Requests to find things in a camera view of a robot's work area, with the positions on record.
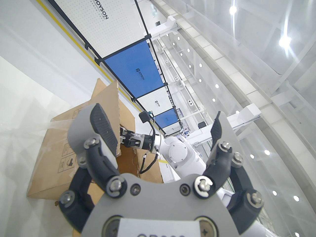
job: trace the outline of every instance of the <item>metal screw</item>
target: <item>metal screw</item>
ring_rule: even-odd
[[[253,193],[251,195],[251,201],[253,202],[253,204],[260,204],[262,202],[262,198],[260,198],[257,193]]]
[[[208,192],[211,189],[211,186],[206,182],[205,179],[202,179],[198,184],[198,187],[203,192]]]
[[[71,201],[71,195],[70,194],[64,194],[63,196],[62,196],[62,198],[60,199],[60,202],[62,203],[62,204],[67,204],[68,202],[70,202]]]
[[[75,193],[71,190],[67,190],[62,193],[59,201],[64,205],[65,208],[68,208],[75,200]]]
[[[232,159],[232,167],[240,168],[244,164],[244,159],[239,152],[235,152]]]
[[[140,193],[140,185],[139,184],[133,184],[131,186],[131,195],[137,196]]]
[[[234,160],[238,163],[241,163],[243,161],[243,158],[239,152],[234,153]]]
[[[254,208],[259,209],[264,205],[264,200],[262,198],[262,195],[258,191],[252,194],[247,193],[246,197],[249,204],[251,204],[251,206],[253,206]]]
[[[187,196],[190,194],[190,187],[187,185],[187,184],[182,184],[180,186],[180,193],[183,195],[183,196]]]
[[[211,185],[213,185],[213,182],[210,178],[200,175],[194,181],[194,193],[200,197],[207,198],[209,197],[208,192],[211,189]]]
[[[230,144],[228,142],[223,142],[221,144],[222,148],[224,148],[225,150],[229,150],[230,149]]]
[[[98,139],[95,139],[95,138],[90,138],[90,139],[87,139],[84,144],[83,144],[83,147],[85,149],[89,149],[90,147],[93,147],[95,146],[96,144],[99,143],[99,140]]]
[[[86,162],[85,157],[79,157],[79,163],[84,164]]]
[[[111,183],[111,185],[110,185],[110,190],[111,190],[112,192],[118,191],[118,190],[120,190],[121,188],[122,188],[122,183],[121,183],[121,181],[118,180],[118,179],[114,180],[114,181]]]

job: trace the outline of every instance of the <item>cardboard flap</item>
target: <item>cardboard flap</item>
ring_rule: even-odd
[[[112,130],[118,140],[118,145],[116,148],[116,154],[120,153],[120,143],[119,143],[119,94],[118,94],[118,82],[114,80],[110,85],[108,85],[104,90],[98,93],[93,99],[90,100],[90,104],[99,103],[106,113]]]
[[[106,88],[106,85],[98,78],[95,89],[93,90],[91,99],[96,97],[102,90]],[[135,118],[125,104],[118,99],[119,103],[119,120],[121,126],[128,130],[135,131]]]

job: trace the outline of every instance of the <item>black cable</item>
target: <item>black cable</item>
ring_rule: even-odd
[[[144,157],[142,158],[141,168],[140,168],[140,170],[139,170],[139,173],[140,173],[140,174],[143,174],[143,173],[147,172],[147,171],[153,166],[153,164],[155,163],[155,161],[156,161],[157,158],[158,158],[158,153],[157,153],[157,154],[155,155],[154,160],[153,160],[153,161],[150,163],[150,165],[143,171],[144,164],[145,164],[145,159],[146,159],[146,155],[147,155],[147,154],[145,154]]]

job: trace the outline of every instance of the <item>white wall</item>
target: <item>white wall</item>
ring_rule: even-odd
[[[32,80],[77,106],[90,99],[97,78],[108,80],[35,0],[1,0],[0,55]],[[149,133],[123,95],[138,133]]]
[[[26,197],[48,122],[69,103],[0,57],[0,236],[71,236],[51,200]]]

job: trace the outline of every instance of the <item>black frame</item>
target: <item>black frame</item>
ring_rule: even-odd
[[[153,46],[153,43],[152,43],[152,41],[151,41],[151,34],[148,33],[148,29],[147,29],[147,27],[146,27],[145,21],[144,21],[144,19],[143,19],[143,16],[142,16],[142,14],[141,14],[140,9],[139,9],[139,5],[138,5],[138,3],[137,3],[137,0],[134,0],[134,2],[135,2],[135,4],[136,4],[137,10],[138,10],[139,15],[140,15],[140,17],[141,17],[141,21],[142,21],[142,23],[143,23],[143,25],[144,25],[144,27],[145,27],[145,30],[146,30],[147,35],[146,35],[144,38],[142,38],[142,39],[136,41],[135,43],[132,43],[132,44],[130,44],[130,45],[128,45],[128,46],[126,46],[126,47],[124,47],[124,48],[122,48],[122,49],[120,49],[120,50],[114,52],[114,53],[111,53],[110,55],[108,55],[108,56],[106,56],[106,57],[104,57],[104,58],[102,58],[102,57],[98,54],[98,52],[90,45],[90,43],[87,41],[87,39],[86,39],[86,38],[82,35],[82,33],[77,29],[77,27],[76,27],[76,26],[73,24],[73,22],[68,18],[68,16],[64,13],[64,11],[59,7],[59,5],[55,2],[55,0],[47,0],[47,1],[48,1],[48,2],[51,4],[51,6],[59,13],[59,15],[66,21],[66,23],[75,31],[75,33],[77,33],[77,35],[83,40],[83,42],[85,43],[85,46],[84,46],[85,49],[88,50],[88,48],[90,48],[91,51],[96,55],[97,58],[95,58],[95,62],[96,62],[98,65],[100,65],[101,62],[103,62],[104,65],[106,66],[106,68],[107,68],[107,69],[112,73],[112,75],[118,80],[118,82],[120,83],[120,85],[130,94],[132,101],[133,101],[133,102],[137,102],[137,104],[139,104],[139,106],[140,106],[143,110],[145,110],[145,111],[146,111],[146,109],[145,109],[145,108],[142,106],[142,104],[137,100],[137,99],[140,98],[141,96],[135,98],[134,95],[131,93],[131,91],[123,84],[123,82],[119,79],[119,77],[117,77],[117,75],[112,71],[112,69],[106,64],[106,61],[105,61],[105,60],[108,59],[108,58],[110,58],[111,56],[114,56],[115,54],[118,54],[118,53],[120,53],[120,52],[122,52],[122,51],[124,51],[124,50],[126,50],[126,49],[128,49],[128,48],[131,48],[132,46],[134,46],[134,45],[136,45],[136,44],[138,44],[138,43],[141,43],[141,42],[143,42],[143,41],[149,40],[149,42],[150,42],[150,44],[151,44],[151,47],[152,47],[152,49],[153,49],[153,51],[154,51],[154,54],[155,54],[157,63],[158,63],[158,65],[159,65],[159,68],[160,68],[160,70],[161,70],[163,79],[164,79],[164,81],[165,81],[163,86],[166,86],[166,87],[167,87],[167,92],[169,92],[169,99],[170,99],[170,102],[171,102],[171,104],[172,104],[172,106],[173,106],[173,109],[174,109],[175,114],[176,114],[176,116],[177,116],[177,119],[178,119],[178,122],[179,122],[179,124],[180,124],[180,127],[182,128],[182,124],[181,124],[181,121],[180,121],[179,116],[178,116],[178,114],[177,114],[177,111],[176,111],[176,109],[175,109],[175,105],[174,105],[174,103],[173,103],[173,99],[172,99],[172,96],[171,96],[171,93],[170,93],[170,90],[169,90],[169,87],[168,87],[168,83],[166,82],[165,75],[164,75],[164,73],[162,72],[160,62],[159,62],[159,60],[158,60],[156,51],[155,51],[154,46]],[[161,132],[163,132],[164,135],[166,135],[165,131],[160,127],[160,125],[159,125],[158,123],[156,123],[156,125],[158,126],[159,130],[160,130]]]

